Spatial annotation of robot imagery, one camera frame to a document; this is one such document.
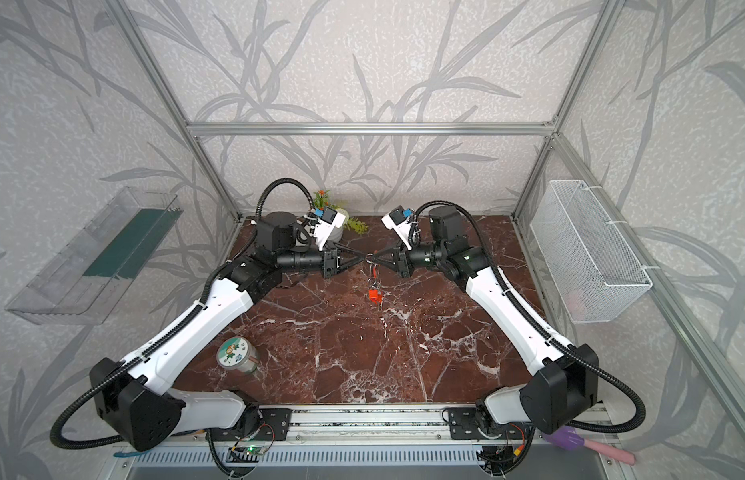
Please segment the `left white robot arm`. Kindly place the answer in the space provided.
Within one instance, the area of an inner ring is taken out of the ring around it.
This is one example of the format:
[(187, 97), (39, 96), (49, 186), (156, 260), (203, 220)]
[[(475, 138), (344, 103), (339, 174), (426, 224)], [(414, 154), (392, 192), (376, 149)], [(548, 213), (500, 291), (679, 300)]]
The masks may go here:
[(300, 224), (288, 212), (272, 212), (258, 220), (254, 250), (222, 266), (204, 288), (202, 298), (164, 331), (122, 361), (102, 360), (90, 372), (98, 384), (121, 367), (126, 372), (94, 396), (96, 412), (118, 439), (138, 451), (148, 451), (166, 438), (208, 428), (254, 428), (256, 401), (232, 391), (184, 392), (174, 382), (184, 368), (228, 324), (255, 306), (282, 283), (286, 272), (320, 272), (331, 278), (364, 260), (330, 241), (346, 217), (330, 208), (308, 214)]

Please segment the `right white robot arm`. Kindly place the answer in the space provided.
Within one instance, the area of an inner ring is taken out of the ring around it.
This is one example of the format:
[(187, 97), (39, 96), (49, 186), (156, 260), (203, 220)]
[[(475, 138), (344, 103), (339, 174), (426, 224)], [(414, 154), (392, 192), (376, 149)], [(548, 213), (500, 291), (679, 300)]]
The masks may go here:
[(512, 342), (531, 374), (525, 385), (501, 388), (478, 403), (479, 424), (528, 422), (552, 434), (593, 407), (599, 380), (592, 367), (599, 363), (589, 346), (574, 346), (554, 330), (510, 284), (496, 266), (484, 237), (472, 245), (465, 232), (477, 222), (451, 202), (431, 203), (433, 240), (420, 244), (413, 210), (397, 207), (382, 224), (399, 238), (397, 246), (375, 255), (386, 268), (410, 277), (415, 269), (440, 271), (477, 302)]

